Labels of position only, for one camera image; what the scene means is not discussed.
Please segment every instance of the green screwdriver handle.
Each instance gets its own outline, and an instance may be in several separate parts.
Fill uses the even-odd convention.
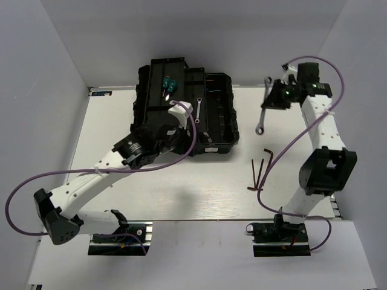
[[[169,93],[174,92],[176,90],[176,87],[177,87],[177,82],[175,80],[171,81],[169,83],[169,87],[168,87],[167,92],[169,92]]]
[[[163,80],[163,89],[167,89],[170,82],[171,82],[171,77],[166,76]]]

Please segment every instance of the allen key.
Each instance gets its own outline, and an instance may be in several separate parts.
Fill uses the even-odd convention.
[[[270,154],[270,158],[267,163],[266,171],[269,168],[269,166],[272,164],[273,158],[274,158],[274,153],[273,151],[269,149],[264,149],[265,152]],[[255,181],[255,168],[254,168],[254,160],[252,159],[252,168],[253,168],[253,183],[254,187],[248,186],[247,189],[251,190],[252,192],[255,192],[258,190],[258,185],[259,185],[259,180],[261,179],[261,174],[262,174],[262,168],[264,166],[264,159],[261,160],[261,166],[259,167],[259,173],[258,173],[258,179]]]

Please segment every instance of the white table surface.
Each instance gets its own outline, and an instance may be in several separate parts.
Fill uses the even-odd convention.
[[[29,284],[43,290],[362,290],[375,282],[352,222],[333,222],[310,257],[254,257],[246,221],[157,221],[145,257],[87,256],[89,236],[43,237]],[[327,234],[306,221],[311,246]]]
[[[265,135],[255,135],[263,93],[263,88],[234,89],[240,140],[229,154],[206,153],[157,172],[131,175],[84,208],[118,209],[133,221],[271,219],[273,214],[259,206],[256,192],[247,190],[247,186],[253,186],[251,159],[255,160],[258,174],[261,158],[266,161],[264,168],[269,158],[264,148],[278,154],[305,124],[299,106],[287,111],[268,111]],[[129,134],[134,100],[134,90],[91,97],[72,169],[91,167]],[[304,136],[269,174],[262,194],[264,203],[280,208],[288,202],[298,187],[299,168],[310,153],[310,139]],[[160,156],[152,166],[175,158],[178,155],[174,153]],[[334,217],[328,199],[320,202],[311,214]]]

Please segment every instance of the toolbox tray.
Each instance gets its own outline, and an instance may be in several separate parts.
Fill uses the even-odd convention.
[[[170,117],[167,112],[171,107],[169,100],[161,98],[161,85],[165,76],[170,76],[178,83],[171,99],[191,103],[194,118],[197,115],[197,99],[202,98],[200,123],[196,125],[197,143],[190,156],[207,152],[229,153],[239,140],[231,78],[223,73],[206,74],[204,68],[188,68],[183,57],[155,59],[151,61],[150,66],[146,65],[138,70],[137,98],[133,104],[134,121],[131,124],[131,132],[153,119]],[[188,130],[190,134],[173,152],[181,155],[188,150],[192,142],[190,122]]]

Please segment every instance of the robotic arm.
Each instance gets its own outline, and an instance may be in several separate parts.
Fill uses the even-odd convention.
[[[318,63],[301,63],[298,69],[284,65],[282,79],[273,82],[265,92],[262,113],[256,133],[264,133],[266,109],[286,110],[299,103],[305,124],[309,126],[332,104],[329,84],[320,83]],[[299,188],[289,203],[280,209],[303,217],[276,214],[271,234],[276,240],[295,236],[304,225],[306,216],[325,197],[342,190],[356,164],[357,155],[348,151],[337,131],[333,114],[327,115],[309,131],[313,153],[299,171]]]
[[[182,103],[192,112],[190,103]],[[168,113],[170,115],[163,119],[164,123],[154,120],[116,143],[94,165],[95,173],[80,174],[50,192],[40,189],[34,194],[37,213],[55,245],[68,242],[77,234],[126,233],[127,220],[118,210],[85,211],[82,207],[104,189],[131,174],[109,173],[107,170],[139,169],[181,144],[188,134],[188,113],[179,105],[170,108]]]

